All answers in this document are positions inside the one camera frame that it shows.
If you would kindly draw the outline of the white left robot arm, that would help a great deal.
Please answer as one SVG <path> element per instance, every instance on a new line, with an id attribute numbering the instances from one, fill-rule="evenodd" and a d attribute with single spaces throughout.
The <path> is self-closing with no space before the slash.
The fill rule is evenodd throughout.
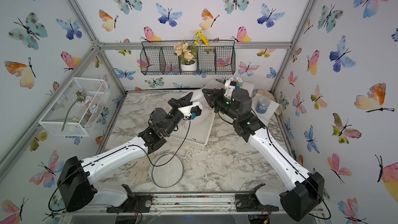
<path id="1" fill-rule="evenodd" d="M 148 127 L 138 136 L 107 152 L 93 157 L 69 158 L 62 169 L 56 191 L 64 202 L 63 210 L 75 212 L 87 205 L 119 207 L 129 198 L 126 188 L 109 188 L 98 182 L 109 172 L 161 148 L 166 138 L 182 120 L 192 120 L 202 113 L 203 105 L 191 100 L 193 93 L 168 101 L 171 110 L 156 108 L 150 115 Z"/>

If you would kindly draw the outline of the white mesh laundry bag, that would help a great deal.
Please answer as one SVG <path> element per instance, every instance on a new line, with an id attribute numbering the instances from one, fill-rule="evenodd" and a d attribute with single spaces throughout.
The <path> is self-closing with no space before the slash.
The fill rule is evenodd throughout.
<path id="1" fill-rule="evenodd" d="M 183 177 L 183 162 L 172 154 L 163 154 L 155 158 L 155 167 L 151 166 L 152 182 L 160 188 L 176 185 Z"/>

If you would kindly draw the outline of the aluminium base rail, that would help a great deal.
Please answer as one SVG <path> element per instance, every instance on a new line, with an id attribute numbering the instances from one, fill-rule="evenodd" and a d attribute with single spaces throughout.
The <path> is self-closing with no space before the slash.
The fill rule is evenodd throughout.
<path id="1" fill-rule="evenodd" d="M 214 194 L 130 194 L 118 206 L 91 202 L 84 207 L 68 206 L 63 213 L 68 214 L 211 214 L 211 213 L 248 213 L 273 212 L 286 213 L 296 221 L 302 220 L 311 211 L 300 214 L 298 204 L 278 206 L 276 195 L 266 196 L 267 204 L 260 203 L 255 193 L 239 192 Z"/>

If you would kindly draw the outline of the beige work glove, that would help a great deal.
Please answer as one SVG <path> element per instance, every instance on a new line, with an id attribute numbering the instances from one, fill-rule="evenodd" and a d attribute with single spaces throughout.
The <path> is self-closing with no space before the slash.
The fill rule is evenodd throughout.
<path id="1" fill-rule="evenodd" d="M 134 166 L 132 167 L 130 174 L 127 177 L 127 180 L 133 185 L 145 183 L 148 179 L 150 166 L 151 163 L 147 157 L 137 159 Z"/>

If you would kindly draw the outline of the beige woven fan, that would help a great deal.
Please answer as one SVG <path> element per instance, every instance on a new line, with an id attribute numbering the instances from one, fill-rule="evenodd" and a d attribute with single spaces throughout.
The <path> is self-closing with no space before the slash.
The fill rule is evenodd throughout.
<path id="1" fill-rule="evenodd" d="M 275 99 L 275 97 L 269 91 L 267 91 L 265 89 L 258 90 L 257 94 L 260 94 L 262 96 L 268 97 L 270 100 L 272 100 L 272 101 L 277 103 L 277 100 Z M 281 113 L 282 113 L 282 107 L 279 105 L 277 110 L 275 111 L 275 114 L 277 116 L 280 116 Z"/>

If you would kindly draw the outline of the white tiered wooden shelf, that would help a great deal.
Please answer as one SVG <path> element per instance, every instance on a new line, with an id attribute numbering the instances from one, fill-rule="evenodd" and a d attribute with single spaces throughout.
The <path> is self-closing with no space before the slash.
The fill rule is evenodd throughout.
<path id="1" fill-rule="evenodd" d="M 279 104 L 267 96 L 255 93 L 254 84 L 239 82 L 238 85 L 240 88 L 248 91 L 252 98 L 252 109 L 255 111 L 261 121 L 263 121 L 265 124 L 268 124 L 269 120 L 278 109 Z"/>

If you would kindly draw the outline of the pink artificial rose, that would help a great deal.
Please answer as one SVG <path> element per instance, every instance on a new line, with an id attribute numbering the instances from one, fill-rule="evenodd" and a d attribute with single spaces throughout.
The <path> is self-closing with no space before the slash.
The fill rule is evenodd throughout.
<path id="1" fill-rule="evenodd" d="M 61 132 L 63 132 L 65 130 L 66 124 L 68 123 L 68 118 L 69 118 L 70 112 L 72 112 L 72 118 L 71 118 L 70 122 L 71 123 L 81 123 L 81 119 L 83 118 L 83 116 L 85 115 L 85 113 L 87 111 L 87 106 L 93 100 L 93 97 L 88 95 L 82 89 L 77 90 L 73 96 L 74 96 L 75 100 L 71 104 L 71 106 L 69 107 L 69 109 L 66 113 Z"/>

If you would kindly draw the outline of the green lidded glass jar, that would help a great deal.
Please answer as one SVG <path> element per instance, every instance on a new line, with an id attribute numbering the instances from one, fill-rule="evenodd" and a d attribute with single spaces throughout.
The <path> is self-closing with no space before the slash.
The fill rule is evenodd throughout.
<path id="1" fill-rule="evenodd" d="M 230 81 L 236 82 L 236 87 L 241 88 L 243 86 L 243 80 L 239 77 L 231 77 Z"/>

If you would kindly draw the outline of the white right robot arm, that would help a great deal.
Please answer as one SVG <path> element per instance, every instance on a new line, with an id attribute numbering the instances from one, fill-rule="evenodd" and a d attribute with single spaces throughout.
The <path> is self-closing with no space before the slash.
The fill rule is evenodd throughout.
<path id="1" fill-rule="evenodd" d="M 254 147 L 273 167 L 286 188 L 279 194 L 281 207 L 296 222 L 323 202 L 324 178 L 298 164 L 271 136 L 268 127 L 252 109 L 247 90 L 234 89 L 231 96 L 223 89 L 202 89 L 209 107 L 232 119 L 238 136 Z"/>

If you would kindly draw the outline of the white perforated plastic basket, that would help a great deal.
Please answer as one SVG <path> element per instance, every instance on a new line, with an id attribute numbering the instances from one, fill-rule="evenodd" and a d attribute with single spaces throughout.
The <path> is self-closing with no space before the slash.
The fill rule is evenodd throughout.
<path id="1" fill-rule="evenodd" d="M 201 102 L 194 102 L 193 106 L 200 106 L 201 115 L 193 120 L 181 120 L 169 137 L 165 139 L 176 145 L 184 144 L 197 149 L 204 149 L 208 143 L 212 125 L 214 123 L 215 112 L 208 106 L 203 106 Z"/>

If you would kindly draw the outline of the white pot with flowers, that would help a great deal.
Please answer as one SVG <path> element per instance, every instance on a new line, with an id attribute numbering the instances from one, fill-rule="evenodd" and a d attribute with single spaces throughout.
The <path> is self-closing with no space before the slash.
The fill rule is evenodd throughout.
<path id="1" fill-rule="evenodd" d="M 196 31 L 191 42 L 180 41 L 173 45 L 174 55 L 179 59 L 182 72 L 193 72 L 198 69 L 198 52 L 202 46 L 210 46 L 203 30 Z"/>

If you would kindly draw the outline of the blue granule jar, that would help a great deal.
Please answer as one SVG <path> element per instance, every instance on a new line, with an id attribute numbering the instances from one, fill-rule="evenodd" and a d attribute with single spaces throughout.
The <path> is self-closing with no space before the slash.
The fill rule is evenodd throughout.
<path id="1" fill-rule="evenodd" d="M 269 108 L 271 100 L 268 97 L 260 96 L 256 103 L 256 112 L 259 114 L 265 114 Z"/>

